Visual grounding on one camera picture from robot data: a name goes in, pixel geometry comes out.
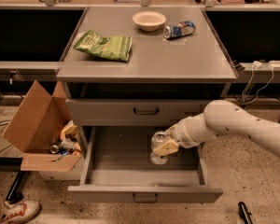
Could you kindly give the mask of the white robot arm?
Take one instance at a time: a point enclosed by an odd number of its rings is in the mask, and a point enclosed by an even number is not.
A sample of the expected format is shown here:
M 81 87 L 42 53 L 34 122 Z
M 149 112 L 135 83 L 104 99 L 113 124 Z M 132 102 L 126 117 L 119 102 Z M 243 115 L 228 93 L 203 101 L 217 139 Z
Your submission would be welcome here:
M 184 118 L 164 132 L 156 132 L 151 139 L 150 158 L 162 165 L 181 147 L 197 147 L 228 135 L 249 139 L 280 159 L 280 123 L 255 117 L 225 100 L 210 102 L 202 114 Z

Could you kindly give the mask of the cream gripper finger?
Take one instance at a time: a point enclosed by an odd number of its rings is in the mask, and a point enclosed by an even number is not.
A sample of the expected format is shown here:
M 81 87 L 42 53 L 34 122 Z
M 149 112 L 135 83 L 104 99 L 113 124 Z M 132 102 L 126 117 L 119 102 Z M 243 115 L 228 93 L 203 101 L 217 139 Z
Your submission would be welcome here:
M 178 149 L 179 144 L 175 140 L 171 138 L 166 138 L 163 140 L 157 140 L 154 143 L 152 152 L 156 156 L 168 156 L 170 154 L 176 153 Z

